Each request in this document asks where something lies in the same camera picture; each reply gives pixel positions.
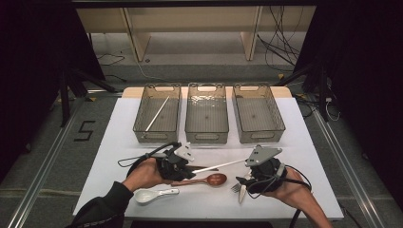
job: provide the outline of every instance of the floor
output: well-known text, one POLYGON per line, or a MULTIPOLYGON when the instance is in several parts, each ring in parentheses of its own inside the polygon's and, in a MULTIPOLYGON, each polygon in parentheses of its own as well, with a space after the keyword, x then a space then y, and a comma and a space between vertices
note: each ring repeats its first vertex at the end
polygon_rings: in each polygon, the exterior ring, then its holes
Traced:
MULTIPOLYGON (((296 49, 302 46, 304 32, 286 34, 296 49)), ((263 40, 273 33, 264 32, 263 40)), ((134 61, 125 34, 92 34, 93 47, 102 65, 106 82, 124 89, 148 82, 255 82, 273 84, 281 75, 291 74, 292 66, 257 42, 253 61, 246 61, 240 35, 225 33, 153 33, 144 60, 134 61)), ((302 94, 303 77, 288 85, 293 94, 302 94)), ((0 184, 0 227, 7 227, 16 215, 18 227, 63 227, 73 216, 86 176, 107 127, 107 121, 120 94, 92 92, 85 99, 70 96, 72 122, 60 127, 61 104, 58 100, 30 144, 0 184), (86 123, 92 131, 90 140, 80 141, 80 129, 86 123)), ((315 94, 304 94, 314 100, 315 94)), ((329 105, 334 120, 324 123, 314 107, 300 104, 336 198, 346 214, 335 227, 402 227, 402 211, 382 184, 371 163, 365 160, 354 133, 337 109, 329 105)), ((289 220, 271 221, 274 227, 288 227, 289 220)), ((299 219, 296 227, 307 227, 299 219)))

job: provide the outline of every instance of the plastic bin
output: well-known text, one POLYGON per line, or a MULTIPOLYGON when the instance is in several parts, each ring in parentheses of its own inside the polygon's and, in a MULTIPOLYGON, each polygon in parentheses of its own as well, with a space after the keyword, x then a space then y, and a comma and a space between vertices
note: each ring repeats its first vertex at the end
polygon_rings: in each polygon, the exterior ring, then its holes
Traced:
POLYGON ((285 125, 269 85, 234 85, 232 99, 240 143, 271 143, 280 140, 285 125))
POLYGON ((227 143, 228 112, 224 84, 189 84, 185 122, 191 143, 227 143))
POLYGON ((181 85, 146 85, 133 126, 139 143, 177 142, 181 103, 181 85))

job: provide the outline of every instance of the black tape marking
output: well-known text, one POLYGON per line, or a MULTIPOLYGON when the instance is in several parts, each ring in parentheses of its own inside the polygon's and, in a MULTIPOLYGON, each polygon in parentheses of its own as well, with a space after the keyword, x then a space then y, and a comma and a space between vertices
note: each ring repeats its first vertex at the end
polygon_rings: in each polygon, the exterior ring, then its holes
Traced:
POLYGON ((80 130, 78 131, 79 133, 88 133, 88 136, 86 137, 86 139, 74 139, 75 142, 84 142, 84 141, 89 141, 89 139, 91 138, 92 132, 94 132, 93 130, 83 130, 84 125, 85 124, 94 124, 95 121, 83 121, 83 123, 81 123, 81 127, 80 130))

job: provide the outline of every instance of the brown spoon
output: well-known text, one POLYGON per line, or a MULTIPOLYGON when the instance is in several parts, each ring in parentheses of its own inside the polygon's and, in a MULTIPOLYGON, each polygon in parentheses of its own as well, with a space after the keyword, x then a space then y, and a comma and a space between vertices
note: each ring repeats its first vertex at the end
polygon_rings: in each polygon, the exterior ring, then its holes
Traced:
POLYGON ((222 174, 222 173, 215 173, 215 174, 211 174, 210 176, 208 176, 205 179, 173 181, 171 183, 171 186, 173 186, 173 187, 174 186, 183 186, 183 185, 199 183, 199 182, 204 182, 210 186, 216 187, 216 186, 220 186, 226 182, 226 176, 225 176, 225 174, 222 174))

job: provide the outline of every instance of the knife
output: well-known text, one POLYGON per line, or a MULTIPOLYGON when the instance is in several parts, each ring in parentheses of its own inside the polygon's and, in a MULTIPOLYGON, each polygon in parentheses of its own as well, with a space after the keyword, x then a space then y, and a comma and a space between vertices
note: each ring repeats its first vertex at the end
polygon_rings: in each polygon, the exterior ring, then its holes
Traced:
MULTIPOLYGON (((251 179, 251 172, 252 172, 252 170, 249 170, 249 172, 244 176, 246 178, 246 180, 251 179)), ((239 201, 240 204, 242 203, 243 198, 245 197, 245 194, 246 194, 246 185, 243 184, 240 187, 240 195, 239 195, 239 198, 238 198, 238 201, 239 201)))

